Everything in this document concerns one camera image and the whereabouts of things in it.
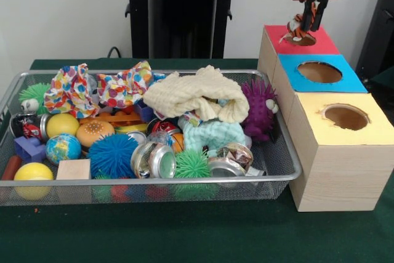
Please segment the purple plush monster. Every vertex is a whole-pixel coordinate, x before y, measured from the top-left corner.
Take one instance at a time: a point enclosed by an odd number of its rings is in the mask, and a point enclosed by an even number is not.
[[[267,132],[273,129],[273,117],[278,112],[275,90],[264,80],[257,78],[252,83],[244,83],[242,91],[249,102],[249,114],[243,122],[244,132],[257,141],[268,141]]]

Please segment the hamburger toy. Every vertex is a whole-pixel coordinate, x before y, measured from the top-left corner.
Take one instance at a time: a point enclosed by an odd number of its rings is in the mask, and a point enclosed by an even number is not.
[[[114,133],[115,130],[110,123],[92,120],[79,127],[76,137],[82,145],[82,152],[86,155],[94,142]]]

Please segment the white wall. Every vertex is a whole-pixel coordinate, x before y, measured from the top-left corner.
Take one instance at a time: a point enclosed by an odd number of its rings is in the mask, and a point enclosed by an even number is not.
[[[0,94],[34,59],[98,58],[111,46],[131,54],[128,0],[0,0]],[[356,65],[376,0],[331,1],[323,25]],[[233,0],[226,58],[257,57],[264,23],[285,24],[303,5],[291,0]]]

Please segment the purple block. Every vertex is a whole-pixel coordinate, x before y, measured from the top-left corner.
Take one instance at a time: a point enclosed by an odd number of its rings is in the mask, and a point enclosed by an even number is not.
[[[14,139],[15,153],[27,163],[42,163],[46,157],[45,145],[37,138],[19,137]]]
[[[155,117],[153,109],[150,108],[147,104],[145,104],[143,100],[139,100],[134,105],[134,110],[140,116],[141,120],[144,123],[149,123]]]

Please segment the polka dot fabric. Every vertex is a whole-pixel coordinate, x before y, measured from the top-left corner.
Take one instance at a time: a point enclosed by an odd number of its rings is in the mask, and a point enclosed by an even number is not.
[[[210,120],[195,127],[182,116],[178,120],[178,125],[183,131],[186,150],[201,151],[204,146],[216,150],[233,142],[246,145],[245,134],[239,123]]]
[[[87,70],[86,64],[59,70],[44,94],[44,106],[50,113],[70,113],[75,118],[86,118],[99,112],[99,106],[89,95]]]
[[[117,75],[98,74],[98,94],[100,103],[118,108],[126,108],[142,99],[142,95],[156,81],[147,61],[142,61],[130,70]]]

